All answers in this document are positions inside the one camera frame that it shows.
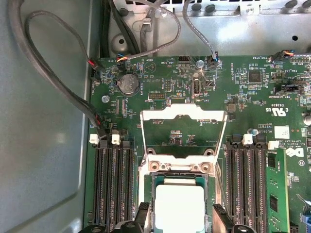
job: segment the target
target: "green circuit board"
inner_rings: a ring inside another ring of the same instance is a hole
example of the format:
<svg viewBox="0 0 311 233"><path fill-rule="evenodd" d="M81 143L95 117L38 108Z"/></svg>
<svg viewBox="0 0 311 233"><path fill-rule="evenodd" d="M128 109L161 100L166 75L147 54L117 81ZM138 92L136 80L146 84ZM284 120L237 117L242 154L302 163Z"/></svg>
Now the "green circuit board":
<svg viewBox="0 0 311 233"><path fill-rule="evenodd" d="M163 110L175 103L194 103L203 110L228 112L218 159L223 184L226 184L226 142L232 135L243 135L249 129L257 129L260 135L267 138L267 142L279 142L281 149L274 150L277 152L275 163L284 166L281 166L281 170L271 170L268 166L268 162L271 162L269 155L265 166L268 229L270 233L278 229L289 232L289 217L292 224L298 225L301 232L305 232L306 226L301 222L304 203L296 195L299 194L306 200L311 199L308 186L311 175L311 149L308 147L311 147L311 142L308 145L308 137L311 138L311 129L305 125L302 115L311 110L310 58L290 58L271 64L268 56L220 56L217 64L203 70L196 67L198 60L206 63L208 57L137 58L125 62L122 68L124 71L121 71L115 59L100 59L106 70L100 74L100 81L92 83L91 103L100 113L106 128L118 130L121 140L129 145L121 152L121 165L112 168L111 171L115 174L112 179L118 180L118 176L123 177L120 181L132 178L125 187L132 187L130 196L133 206L127 209L130 214L127 217L121 215L112 222L132 218L139 205L138 166L143 157L140 112L149 109ZM125 74L134 74L139 79L139 91L132 97L124 96L116 86L116 82ZM109 96L109 102L103 103L103 96ZM178 116L174 120L146 121L144 128L147 147L152 147L158 154L173 154L184 158L190 154L202 155L206 148L215 148L221 125ZM89 133L96 133L92 126ZM113 154L113 148L110 150L112 157L120 156ZM95 201L98 197L94 194L98 185L98 156L96 147L89 144L85 226L94 223L98 209ZM133 163L129 168L132 173L123 176L118 173L118 169L124 167L124 163L129 161L128 157ZM278 187L271 180L277 180ZM150 176L145 177L145 184L145 201L152 201ZM109 188L117 193L117 188L111 188L112 185ZM210 187L207 218L211 221L215 179L209 178L207 185ZM119 197L119 200L124 201L124 198L126 197ZM110 210L116 213L116 208L121 207L115 205Z"/></svg>

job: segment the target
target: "capacitor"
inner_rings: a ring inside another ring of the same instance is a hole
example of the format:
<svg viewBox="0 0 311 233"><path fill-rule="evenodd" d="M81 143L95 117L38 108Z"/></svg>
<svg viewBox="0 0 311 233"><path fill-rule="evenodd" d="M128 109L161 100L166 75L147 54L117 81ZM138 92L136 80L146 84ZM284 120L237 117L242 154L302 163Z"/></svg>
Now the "capacitor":
<svg viewBox="0 0 311 233"><path fill-rule="evenodd" d="M256 130L256 129L248 129L248 130L247 130L247 133L248 133L248 134L251 134L251 135L253 135L253 136L256 136L256 135L259 134L259 131Z"/></svg>
<svg viewBox="0 0 311 233"><path fill-rule="evenodd" d="M305 125L311 125L311 115L305 116L303 123L305 123Z"/></svg>
<svg viewBox="0 0 311 233"><path fill-rule="evenodd" d="M199 69L202 69L204 67L205 63L202 60L199 60L196 62L196 67L198 67Z"/></svg>
<svg viewBox="0 0 311 233"><path fill-rule="evenodd" d="M116 86L124 96L131 97L139 92L140 81L137 75L124 74L118 79Z"/></svg>

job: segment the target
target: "motherboard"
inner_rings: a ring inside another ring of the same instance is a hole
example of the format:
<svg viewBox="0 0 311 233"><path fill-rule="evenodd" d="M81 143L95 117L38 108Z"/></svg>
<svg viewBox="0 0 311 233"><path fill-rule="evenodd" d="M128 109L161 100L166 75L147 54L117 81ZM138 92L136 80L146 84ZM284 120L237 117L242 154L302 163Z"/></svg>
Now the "motherboard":
<svg viewBox="0 0 311 233"><path fill-rule="evenodd" d="M217 61L209 56L144 57L119 63L104 58L99 63L105 71L93 74L90 101L109 136L88 145L85 227L99 224L112 230L134 219L140 202L149 202L156 216L156 199L162 195L157 187L180 179L203 191L204 229L197 232L212 232L216 203L224 204L235 224L259 233L306 232L309 57L275 62L270 56L219 56ZM199 117L198 108L225 117ZM169 111L173 117L161 117ZM95 134L92 125L89 134ZM173 169L173 161L205 158L209 152L219 176L208 166ZM172 163L151 163L149 172L142 173L147 154L166 155L163 160ZM153 232L161 232L157 221Z"/></svg>

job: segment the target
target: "white label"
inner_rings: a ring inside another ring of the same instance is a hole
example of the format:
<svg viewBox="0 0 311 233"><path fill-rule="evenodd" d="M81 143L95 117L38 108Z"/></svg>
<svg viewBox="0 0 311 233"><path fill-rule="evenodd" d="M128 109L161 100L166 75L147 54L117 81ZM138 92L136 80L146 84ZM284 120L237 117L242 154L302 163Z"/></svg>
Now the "white label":
<svg viewBox="0 0 311 233"><path fill-rule="evenodd" d="M303 148L296 148L296 149L288 148L285 150L285 153L290 157L293 157L295 155L297 157L304 157Z"/></svg>
<svg viewBox="0 0 311 233"><path fill-rule="evenodd" d="M299 160L298 164L299 164L299 166L304 166L305 165L305 161Z"/></svg>
<svg viewBox="0 0 311 233"><path fill-rule="evenodd" d="M290 127L288 126L274 126L275 139L290 139Z"/></svg>

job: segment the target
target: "chip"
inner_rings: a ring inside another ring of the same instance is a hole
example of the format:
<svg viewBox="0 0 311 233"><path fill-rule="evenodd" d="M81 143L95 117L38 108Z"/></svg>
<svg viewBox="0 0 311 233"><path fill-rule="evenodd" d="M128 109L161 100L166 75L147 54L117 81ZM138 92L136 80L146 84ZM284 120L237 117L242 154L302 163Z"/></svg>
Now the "chip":
<svg viewBox="0 0 311 233"><path fill-rule="evenodd" d="M235 120L235 114L234 113L230 113L228 115L229 120Z"/></svg>
<svg viewBox="0 0 311 233"><path fill-rule="evenodd" d="M228 112L235 112L236 111L236 105L234 103L228 104Z"/></svg>
<svg viewBox="0 0 311 233"><path fill-rule="evenodd" d="M268 154L268 166L276 168L276 155Z"/></svg>
<svg viewBox="0 0 311 233"><path fill-rule="evenodd" d="M307 147L308 147L308 148L311 147L311 138L307 138Z"/></svg>
<svg viewBox="0 0 311 233"><path fill-rule="evenodd" d="M261 72L259 70L250 70L248 72L248 81L250 83L261 83Z"/></svg>
<svg viewBox="0 0 311 233"><path fill-rule="evenodd" d="M277 212L277 198L270 196L270 208Z"/></svg>

